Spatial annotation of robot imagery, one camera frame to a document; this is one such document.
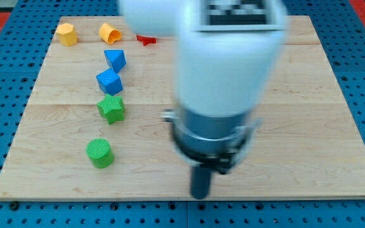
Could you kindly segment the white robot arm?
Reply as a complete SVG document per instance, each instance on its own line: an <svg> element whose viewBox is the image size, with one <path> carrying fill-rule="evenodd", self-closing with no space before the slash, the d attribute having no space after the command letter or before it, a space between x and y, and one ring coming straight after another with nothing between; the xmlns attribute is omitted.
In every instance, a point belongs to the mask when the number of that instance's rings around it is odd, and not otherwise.
<svg viewBox="0 0 365 228"><path fill-rule="evenodd" d="M251 121L288 31L281 1L121 1L130 29L176 40L174 107L163 112L191 165L190 193L206 198L213 173L247 155Z"/></svg>

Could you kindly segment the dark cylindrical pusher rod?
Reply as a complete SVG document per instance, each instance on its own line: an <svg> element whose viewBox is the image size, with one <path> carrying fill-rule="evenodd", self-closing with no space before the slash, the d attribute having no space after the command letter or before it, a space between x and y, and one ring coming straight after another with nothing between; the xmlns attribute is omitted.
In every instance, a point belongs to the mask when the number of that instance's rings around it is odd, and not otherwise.
<svg viewBox="0 0 365 228"><path fill-rule="evenodd" d="M206 198L210 191L212 170L206 167L194 166L191 168L190 193L196 200Z"/></svg>

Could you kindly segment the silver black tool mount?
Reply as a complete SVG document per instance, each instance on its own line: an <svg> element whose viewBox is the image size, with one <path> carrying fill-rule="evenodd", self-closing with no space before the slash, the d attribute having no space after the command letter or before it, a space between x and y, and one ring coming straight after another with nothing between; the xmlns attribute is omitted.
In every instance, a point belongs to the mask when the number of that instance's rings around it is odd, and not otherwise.
<svg viewBox="0 0 365 228"><path fill-rule="evenodd" d="M162 112L170 123L173 147L192 167L201 166L222 175L240 164L253 146L261 119L250 112L230 116L200 115L177 106Z"/></svg>

